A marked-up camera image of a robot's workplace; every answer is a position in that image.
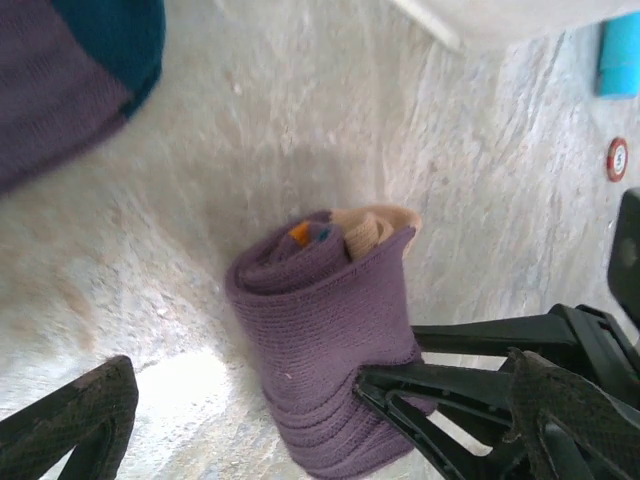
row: red circle sign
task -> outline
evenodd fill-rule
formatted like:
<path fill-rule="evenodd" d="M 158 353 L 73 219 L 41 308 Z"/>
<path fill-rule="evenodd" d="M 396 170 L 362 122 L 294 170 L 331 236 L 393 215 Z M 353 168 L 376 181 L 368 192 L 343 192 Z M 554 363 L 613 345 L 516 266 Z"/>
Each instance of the red circle sign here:
<path fill-rule="evenodd" d="M 614 138 L 607 156 L 607 175 L 612 182 L 619 182 L 627 171 L 629 147 L 624 138 Z"/>

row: purple sweater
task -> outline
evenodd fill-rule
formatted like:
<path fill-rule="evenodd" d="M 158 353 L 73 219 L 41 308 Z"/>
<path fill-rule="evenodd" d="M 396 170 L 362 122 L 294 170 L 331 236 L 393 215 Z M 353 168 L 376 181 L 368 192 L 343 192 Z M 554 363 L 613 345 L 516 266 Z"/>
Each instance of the purple sweater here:
<path fill-rule="evenodd" d="M 162 0 L 1 0 L 0 194 L 124 125 L 164 35 Z"/>
<path fill-rule="evenodd" d="M 330 226 L 323 241 L 299 247 L 287 235 L 292 222 L 236 259 L 226 291 L 291 458 L 316 478 L 359 478 L 412 448 L 353 386 L 363 365 L 420 361 L 402 265 L 415 232 L 400 230 L 351 262 L 329 212 L 308 220 L 316 231 Z"/>

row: purple knit fabric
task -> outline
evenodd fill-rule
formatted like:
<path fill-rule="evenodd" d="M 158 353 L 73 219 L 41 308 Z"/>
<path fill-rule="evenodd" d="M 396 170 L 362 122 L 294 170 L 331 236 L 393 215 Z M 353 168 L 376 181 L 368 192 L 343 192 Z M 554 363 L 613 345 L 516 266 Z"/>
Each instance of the purple knit fabric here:
<path fill-rule="evenodd" d="M 131 97 L 50 0 L 0 5 L 0 87 L 0 193 L 113 133 Z"/>
<path fill-rule="evenodd" d="M 226 292 L 252 342 L 265 398 L 291 458 L 321 479 L 359 478 L 411 450 L 354 394 L 363 365 L 420 361 L 407 316 L 405 228 L 351 262 L 329 212 L 323 241 L 299 247 L 284 226 L 242 255 Z M 424 405 L 426 414 L 433 411 Z"/>

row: orange tag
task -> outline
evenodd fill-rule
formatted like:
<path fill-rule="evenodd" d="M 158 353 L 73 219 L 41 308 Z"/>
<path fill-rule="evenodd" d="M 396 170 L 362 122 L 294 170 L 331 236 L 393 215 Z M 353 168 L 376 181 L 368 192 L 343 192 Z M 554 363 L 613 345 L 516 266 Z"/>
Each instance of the orange tag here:
<path fill-rule="evenodd" d="M 301 247 L 306 247 L 311 243 L 311 237 L 309 236 L 309 226 L 309 221 L 304 221 L 297 227 L 289 230 L 289 235 L 291 235 Z"/>

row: blue object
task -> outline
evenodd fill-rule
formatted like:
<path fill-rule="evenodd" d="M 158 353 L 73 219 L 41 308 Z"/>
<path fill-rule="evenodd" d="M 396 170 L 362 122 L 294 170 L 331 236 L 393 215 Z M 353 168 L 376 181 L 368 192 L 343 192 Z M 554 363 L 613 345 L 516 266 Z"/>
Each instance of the blue object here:
<path fill-rule="evenodd" d="M 640 89 L 640 12 L 608 21 L 600 54 L 598 94 L 633 98 Z"/>
<path fill-rule="evenodd" d="M 320 235 L 318 235 L 318 241 L 324 242 L 329 237 L 329 232 L 331 231 L 331 227 L 325 228 Z"/>
<path fill-rule="evenodd" d="M 53 0 L 53 7 L 84 51 L 132 93 L 120 110 L 131 116 L 162 72 L 164 0 Z"/>

